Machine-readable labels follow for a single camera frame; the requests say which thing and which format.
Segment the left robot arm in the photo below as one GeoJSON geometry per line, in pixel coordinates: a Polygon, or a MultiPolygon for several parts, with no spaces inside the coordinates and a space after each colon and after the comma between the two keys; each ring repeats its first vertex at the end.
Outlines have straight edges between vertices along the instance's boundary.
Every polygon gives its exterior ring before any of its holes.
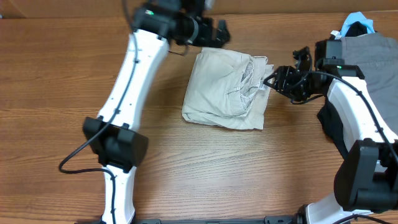
{"type": "Polygon", "coordinates": [[[105,180],[105,209],[100,223],[132,223],[134,178],[149,140],[138,133],[149,89],[170,43],[221,48],[230,34],[224,20],[216,27],[203,15],[213,1],[146,1],[134,13],[122,2],[130,28],[124,62],[96,118],[86,118],[83,133],[98,156],[105,180]]]}

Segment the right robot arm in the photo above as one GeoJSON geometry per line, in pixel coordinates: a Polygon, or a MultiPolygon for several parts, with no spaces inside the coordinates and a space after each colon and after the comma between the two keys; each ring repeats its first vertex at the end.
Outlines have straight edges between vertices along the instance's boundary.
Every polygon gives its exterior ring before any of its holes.
{"type": "Polygon", "coordinates": [[[343,157],[333,192],[302,206],[290,223],[349,223],[373,220],[397,209],[397,135],[379,114],[364,74],[343,59],[340,40],[316,43],[293,52],[294,66],[274,70],[264,84],[295,105],[325,98],[318,114],[324,132],[343,157]]]}

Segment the beige shorts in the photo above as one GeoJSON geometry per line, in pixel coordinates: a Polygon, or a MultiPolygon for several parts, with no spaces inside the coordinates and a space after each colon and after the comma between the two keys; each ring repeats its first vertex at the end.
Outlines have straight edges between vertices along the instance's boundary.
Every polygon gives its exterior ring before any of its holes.
{"type": "Polygon", "coordinates": [[[182,117],[229,129],[263,129],[271,91],[264,80],[273,71],[266,56],[202,48],[190,75],[182,117]]]}

